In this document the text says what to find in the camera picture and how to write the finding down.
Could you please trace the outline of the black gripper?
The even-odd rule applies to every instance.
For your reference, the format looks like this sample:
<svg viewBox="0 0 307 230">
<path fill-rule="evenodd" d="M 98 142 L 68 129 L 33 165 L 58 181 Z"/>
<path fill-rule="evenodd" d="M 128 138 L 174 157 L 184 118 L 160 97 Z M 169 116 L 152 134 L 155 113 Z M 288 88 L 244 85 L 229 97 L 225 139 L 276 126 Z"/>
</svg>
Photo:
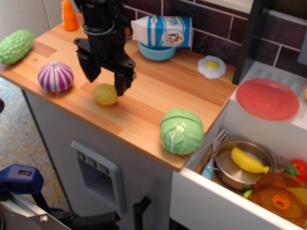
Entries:
<svg viewBox="0 0 307 230">
<path fill-rule="evenodd" d="M 88 38 L 76 38 L 77 56 L 86 78 L 93 82 L 105 68 L 115 73 L 115 89 L 118 96 L 131 87 L 135 78 L 135 62 L 126 54 L 124 46 L 129 37 L 125 31 L 108 34 L 91 34 Z"/>
</svg>

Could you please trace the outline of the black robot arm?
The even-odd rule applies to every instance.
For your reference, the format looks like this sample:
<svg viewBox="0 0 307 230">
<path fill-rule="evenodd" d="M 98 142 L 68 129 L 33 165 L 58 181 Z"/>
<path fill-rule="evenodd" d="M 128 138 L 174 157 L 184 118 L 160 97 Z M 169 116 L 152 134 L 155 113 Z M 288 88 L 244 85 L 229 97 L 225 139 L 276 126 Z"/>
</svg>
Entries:
<svg viewBox="0 0 307 230">
<path fill-rule="evenodd" d="M 117 95 L 122 96 L 136 77 L 135 62 L 124 50 L 128 40 L 125 28 L 131 25 L 121 13 L 122 1 L 77 0 L 75 5 L 83 16 L 87 34 L 87 38 L 74 40 L 85 76 L 93 82 L 102 68 L 113 72 Z"/>
</svg>

